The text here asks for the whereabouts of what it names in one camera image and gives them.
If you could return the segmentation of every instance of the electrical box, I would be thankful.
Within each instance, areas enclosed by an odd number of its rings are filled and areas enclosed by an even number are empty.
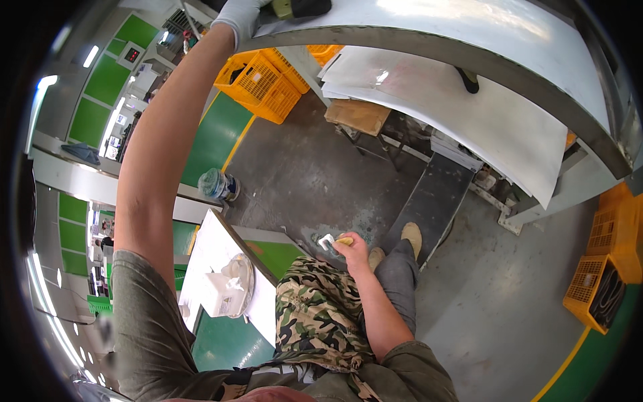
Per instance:
[[[141,60],[143,52],[145,52],[145,49],[141,46],[133,42],[128,42],[123,51],[118,55],[116,63],[132,71]]]

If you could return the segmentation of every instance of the jeans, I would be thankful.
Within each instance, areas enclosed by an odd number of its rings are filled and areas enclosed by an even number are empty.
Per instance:
[[[397,246],[375,269],[375,276],[388,299],[415,336],[415,289],[420,269],[415,260],[413,247],[407,239]],[[366,333],[364,313],[359,316],[359,326]]]

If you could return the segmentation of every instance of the olive t-shirt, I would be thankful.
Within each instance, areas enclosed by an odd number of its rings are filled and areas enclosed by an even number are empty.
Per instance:
[[[118,250],[111,280],[120,391],[135,401],[219,401],[254,388],[283,385],[318,401],[360,402],[346,374],[326,372],[311,383],[304,381],[301,371],[284,374],[278,367],[199,372],[190,350],[195,336],[185,327],[176,296],[161,275],[139,255]],[[449,375],[420,341],[398,345],[381,364],[365,364],[359,377],[383,402],[457,401]]]

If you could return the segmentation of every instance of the camouflage apron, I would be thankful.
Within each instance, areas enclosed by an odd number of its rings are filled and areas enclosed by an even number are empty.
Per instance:
[[[276,292],[275,355],[265,365],[313,363],[347,373],[357,397],[381,402],[358,376],[375,355],[357,325],[362,307],[353,278],[325,262],[299,257]]]

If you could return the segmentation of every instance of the sneaker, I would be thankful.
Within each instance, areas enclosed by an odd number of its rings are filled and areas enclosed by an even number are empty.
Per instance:
[[[370,266],[370,271],[374,272],[380,262],[386,257],[384,250],[379,247],[375,247],[373,250],[370,250],[368,254],[368,266]]]
[[[404,225],[402,229],[402,239],[408,239],[411,242],[413,247],[413,253],[415,254],[415,259],[420,255],[420,249],[422,248],[422,234],[420,233],[420,228],[417,224],[409,222]]]

